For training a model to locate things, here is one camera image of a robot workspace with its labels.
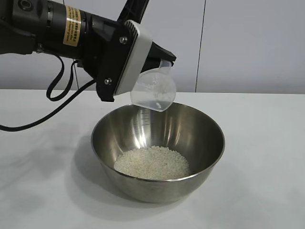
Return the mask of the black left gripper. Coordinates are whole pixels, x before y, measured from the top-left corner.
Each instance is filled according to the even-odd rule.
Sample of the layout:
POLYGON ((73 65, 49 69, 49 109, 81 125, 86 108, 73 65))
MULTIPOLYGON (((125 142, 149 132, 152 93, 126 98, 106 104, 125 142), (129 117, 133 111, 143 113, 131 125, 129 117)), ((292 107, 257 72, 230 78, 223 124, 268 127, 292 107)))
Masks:
MULTIPOLYGON (((98 61, 103 59, 114 31, 124 25, 127 20, 140 23, 146 10, 146 1, 126 1, 116 21, 80 10, 81 29, 76 46, 63 43, 66 34, 66 5, 47 1, 47 9, 46 52, 78 60, 80 67, 96 79, 100 66, 98 61)), ((152 42, 149 57, 145 60, 142 72, 158 69, 161 60, 174 63, 176 56, 152 42)))

